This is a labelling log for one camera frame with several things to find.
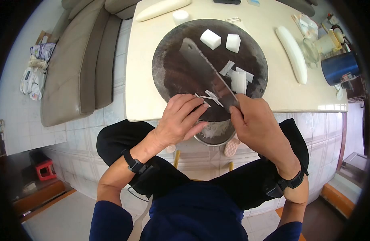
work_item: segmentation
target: person's left hand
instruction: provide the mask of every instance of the person's left hand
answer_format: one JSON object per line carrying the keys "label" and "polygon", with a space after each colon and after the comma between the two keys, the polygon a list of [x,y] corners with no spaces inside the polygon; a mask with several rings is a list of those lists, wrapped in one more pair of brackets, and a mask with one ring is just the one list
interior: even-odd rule
{"label": "person's left hand", "polygon": [[157,128],[152,131],[156,144],[164,149],[200,133],[208,123],[200,122],[193,125],[208,108],[208,104],[202,104],[203,102],[202,98],[197,98],[192,94],[173,96],[169,100]]}

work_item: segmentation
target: wire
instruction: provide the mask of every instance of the wire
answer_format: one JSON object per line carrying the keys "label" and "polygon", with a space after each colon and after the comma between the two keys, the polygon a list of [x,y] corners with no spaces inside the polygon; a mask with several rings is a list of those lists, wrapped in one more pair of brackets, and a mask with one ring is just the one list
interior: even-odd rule
{"label": "wire", "polygon": [[149,202],[149,200],[144,200],[144,199],[142,199],[142,198],[138,197],[137,195],[135,195],[134,193],[132,193],[132,192],[130,191],[130,188],[132,188],[132,186],[131,186],[131,187],[129,187],[127,190],[128,190],[128,191],[129,191],[129,193],[131,193],[134,197],[136,197],[136,198],[138,198],[138,199],[140,199],[140,200],[142,200],[142,201]]}

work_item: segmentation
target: kitchen knife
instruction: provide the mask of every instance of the kitchen knife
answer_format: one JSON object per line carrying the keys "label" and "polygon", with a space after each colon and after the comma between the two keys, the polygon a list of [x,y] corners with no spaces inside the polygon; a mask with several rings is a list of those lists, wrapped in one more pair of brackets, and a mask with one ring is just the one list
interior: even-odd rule
{"label": "kitchen knife", "polygon": [[231,105],[239,107],[239,102],[229,86],[191,39],[183,39],[179,52],[199,76],[200,85],[214,93],[228,113]]}

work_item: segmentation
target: dark cutting board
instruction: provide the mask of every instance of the dark cutting board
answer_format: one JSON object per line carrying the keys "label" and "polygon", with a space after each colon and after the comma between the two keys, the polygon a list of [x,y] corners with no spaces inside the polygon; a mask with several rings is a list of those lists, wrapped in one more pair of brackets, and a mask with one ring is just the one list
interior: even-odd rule
{"label": "dark cutting board", "polygon": [[[221,37],[221,45],[211,50],[200,41],[202,33],[210,29]],[[228,34],[238,34],[241,39],[239,53],[236,54],[225,48]],[[205,89],[200,85],[198,76],[183,56],[178,52],[185,37],[193,40],[202,53],[208,58],[217,71],[220,71],[228,62],[235,62],[236,66],[254,75],[252,83],[248,83],[247,96],[261,98],[268,80],[268,65],[264,53],[256,41],[244,30],[226,21],[216,19],[198,19],[185,22],[167,33],[155,50],[152,62],[154,84],[168,102],[176,94],[202,93]],[[231,80],[222,76],[231,86]],[[231,118],[230,113],[217,104],[211,103],[200,120],[220,122]]]}

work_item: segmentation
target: tabletop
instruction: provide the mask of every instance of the tabletop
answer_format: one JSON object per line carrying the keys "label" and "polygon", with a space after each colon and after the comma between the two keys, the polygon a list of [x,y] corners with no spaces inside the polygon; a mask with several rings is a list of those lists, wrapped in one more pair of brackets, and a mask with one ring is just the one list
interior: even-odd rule
{"label": "tabletop", "polygon": [[[135,15],[158,2],[143,0],[137,4]],[[307,84],[299,84],[275,29],[286,27],[296,41],[303,35],[292,19],[299,11],[274,0],[262,0],[260,6],[241,1],[240,5],[214,3],[212,0],[193,0],[181,8],[191,20],[212,18],[226,20],[239,17],[247,31],[259,44],[268,64],[268,84],[263,98],[274,113],[282,112],[346,112],[347,96],[338,100],[336,90],[324,78],[321,65],[307,67]],[[166,101],[158,93],[151,71],[154,51],[162,38],[176,27],[173,12],[144,22],[133,20],[126,64],[125,106],[129,121],[160,119]]]}

